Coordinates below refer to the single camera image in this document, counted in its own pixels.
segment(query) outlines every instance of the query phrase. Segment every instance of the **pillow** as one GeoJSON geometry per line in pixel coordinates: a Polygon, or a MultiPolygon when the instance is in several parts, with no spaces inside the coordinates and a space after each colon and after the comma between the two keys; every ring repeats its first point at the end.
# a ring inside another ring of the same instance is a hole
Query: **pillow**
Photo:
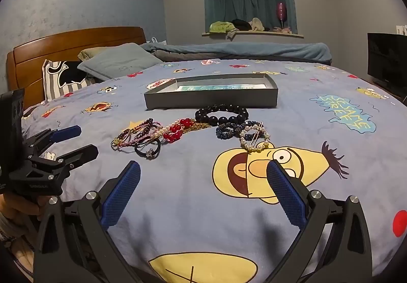
{"type": "Polygon", "coordinates": [[[96,56],[98,53],[101,53],[106,48],[107,47],[96,47],[96,48],[84,49],[78,54],[78,58],[82,61],[88,60],[88,59],[96,56]]]}
{"type": "Polygon", "coordinates": [[[81,62],[78,69],[103,81],[140,72],[162,63],[135,43],[108,47],[98,55],[81,62]]]}
{"type": "Polygon", "coordinates": [[[52,99],[90,86],[95,80],[77,67],[81,62],[52,62],[45,59],[42,65],[45,99],[52,99]]]}

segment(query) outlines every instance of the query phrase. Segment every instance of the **black television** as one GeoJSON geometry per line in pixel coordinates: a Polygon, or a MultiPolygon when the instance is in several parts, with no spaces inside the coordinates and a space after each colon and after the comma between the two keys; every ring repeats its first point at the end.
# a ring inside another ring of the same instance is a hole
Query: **black television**
{"type": "Polygon", "coordinates": [[[407,95],[407,36],[368,33],[368,74],[392,94],[407,95]]]}

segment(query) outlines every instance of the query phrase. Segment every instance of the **wooden headboard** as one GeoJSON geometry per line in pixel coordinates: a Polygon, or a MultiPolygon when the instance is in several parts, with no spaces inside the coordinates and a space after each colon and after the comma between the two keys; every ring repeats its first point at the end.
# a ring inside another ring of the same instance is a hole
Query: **wooden headboard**
{"type": "Polygon", "coordinates": [[[18,47],[7,55],[9,90],[25,89],[24,109],[45,99],[42,65],[45,59],[79,61],[86,48],[114,47],[124,43],[146,42],[140,27],[88,28],[40,38],[18,47]]]}

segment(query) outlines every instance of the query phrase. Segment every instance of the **striped pillow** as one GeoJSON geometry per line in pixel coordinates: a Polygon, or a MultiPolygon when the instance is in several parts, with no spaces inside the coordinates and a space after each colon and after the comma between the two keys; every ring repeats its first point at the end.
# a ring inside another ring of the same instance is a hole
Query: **striped pillow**
{"type": "Polygon", "coordinates": [[[86,72],[77,68],[80,63],[80,61],[52,62],[45,59],[42,65],[42,77],[47,101],[96,83],[86,72]]]}

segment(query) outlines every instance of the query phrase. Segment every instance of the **pink balloon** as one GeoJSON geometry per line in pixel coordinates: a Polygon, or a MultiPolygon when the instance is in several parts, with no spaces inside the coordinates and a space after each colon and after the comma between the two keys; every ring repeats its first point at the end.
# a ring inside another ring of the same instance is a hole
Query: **pink balloon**
{"type": "Polygon", "coordinates": [[[277,18],[280,21],[285,21],[287,19],[287,8],[284,3],[277,4],[277,18]]]}

